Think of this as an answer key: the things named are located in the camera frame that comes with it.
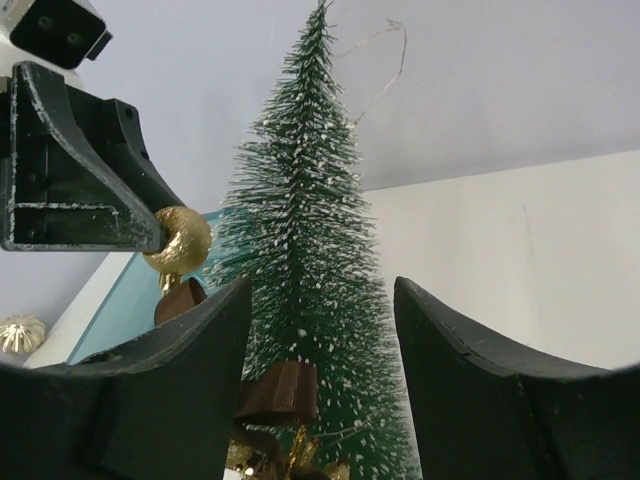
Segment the brown ribbon pile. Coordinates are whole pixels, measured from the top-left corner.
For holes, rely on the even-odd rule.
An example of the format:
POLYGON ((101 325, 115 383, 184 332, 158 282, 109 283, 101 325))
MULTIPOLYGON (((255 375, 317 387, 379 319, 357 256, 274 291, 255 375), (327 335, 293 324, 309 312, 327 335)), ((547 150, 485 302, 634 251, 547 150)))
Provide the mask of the brown ribbon pile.
POLYGON ((299 361, 273 363, 241 378, 253 322, 251 286, 235 282, 225 302, 207 297, 194 278, 160 278, 154 321, 160 331, 195 335, 172 357, 150 421, 149 459, 139 479, 214 479, 248 465, 258 479, 322 479, 311 466, 316 440, 297 440, 285 453, 272 427, 306 427, 317 417, 317 373, 299 361))

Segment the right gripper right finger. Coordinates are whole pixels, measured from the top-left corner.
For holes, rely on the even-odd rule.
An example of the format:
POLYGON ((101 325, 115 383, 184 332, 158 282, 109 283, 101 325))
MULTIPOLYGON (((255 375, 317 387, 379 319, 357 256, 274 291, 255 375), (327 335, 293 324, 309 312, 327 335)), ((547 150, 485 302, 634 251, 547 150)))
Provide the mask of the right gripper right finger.
POLYGON ((394 314, 427 479, 635 479, 639 369, 520 344, 398 278, 394 314))

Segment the small green christmas tree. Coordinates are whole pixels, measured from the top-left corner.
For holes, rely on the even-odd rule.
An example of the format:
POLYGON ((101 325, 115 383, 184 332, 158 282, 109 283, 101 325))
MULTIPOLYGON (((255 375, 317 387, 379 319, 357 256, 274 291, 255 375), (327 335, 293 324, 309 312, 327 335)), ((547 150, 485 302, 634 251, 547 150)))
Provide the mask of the small green christmas tree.
POLYGON ((327 2, 310 13, 250 137, 217 227, 222 286, 245 277, 253 320, 245 372, 313 364, 325 440, 355 479, 417 479, 389 300, 379 275, 360 155, 332 75, 327 2))

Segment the white gold striped bauble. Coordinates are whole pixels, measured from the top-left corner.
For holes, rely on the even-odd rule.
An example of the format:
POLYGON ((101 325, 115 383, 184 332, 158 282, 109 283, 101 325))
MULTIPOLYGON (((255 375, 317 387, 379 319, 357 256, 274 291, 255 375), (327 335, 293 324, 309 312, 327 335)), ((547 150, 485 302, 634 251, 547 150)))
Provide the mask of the white gold striped bauble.
POLYGON ((1 321, 1 350, 10 355, 31 354, 45 341, 45 324, 33 314, 17 314, 1 321))

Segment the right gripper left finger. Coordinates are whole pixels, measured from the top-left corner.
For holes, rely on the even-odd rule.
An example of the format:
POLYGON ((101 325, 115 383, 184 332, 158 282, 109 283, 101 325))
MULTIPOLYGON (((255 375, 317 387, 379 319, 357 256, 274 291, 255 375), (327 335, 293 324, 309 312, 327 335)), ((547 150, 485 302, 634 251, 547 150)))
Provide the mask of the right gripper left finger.
POLYGON ((239 279, 87 360, 1 369, 5 479, 220 479, 251 321, 239 279))

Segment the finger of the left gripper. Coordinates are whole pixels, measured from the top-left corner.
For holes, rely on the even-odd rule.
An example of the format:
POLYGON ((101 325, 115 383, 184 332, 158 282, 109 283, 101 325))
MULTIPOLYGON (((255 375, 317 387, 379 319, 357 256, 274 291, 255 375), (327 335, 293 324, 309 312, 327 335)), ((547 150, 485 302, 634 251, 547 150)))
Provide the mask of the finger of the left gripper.
POLYGON ((62 218, 129 220, 122 193, 151 213, 184 203, 151 162, 137 110, 65 87, 68 107, 62 134, 62 218))
POLYGON ((160 251, 168 185, 138 110, 14 65, 1 94, 1 246, 25 252, 160 251))

